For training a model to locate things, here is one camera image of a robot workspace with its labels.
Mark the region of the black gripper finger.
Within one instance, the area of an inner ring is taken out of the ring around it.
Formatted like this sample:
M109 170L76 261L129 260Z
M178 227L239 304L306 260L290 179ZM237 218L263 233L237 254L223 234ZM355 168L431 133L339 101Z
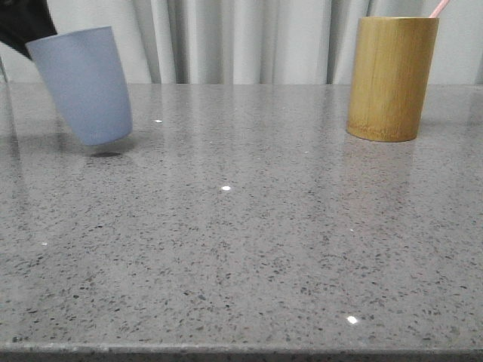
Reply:
M26 44L56 35L46 0L1 0L1 43L31 59Z

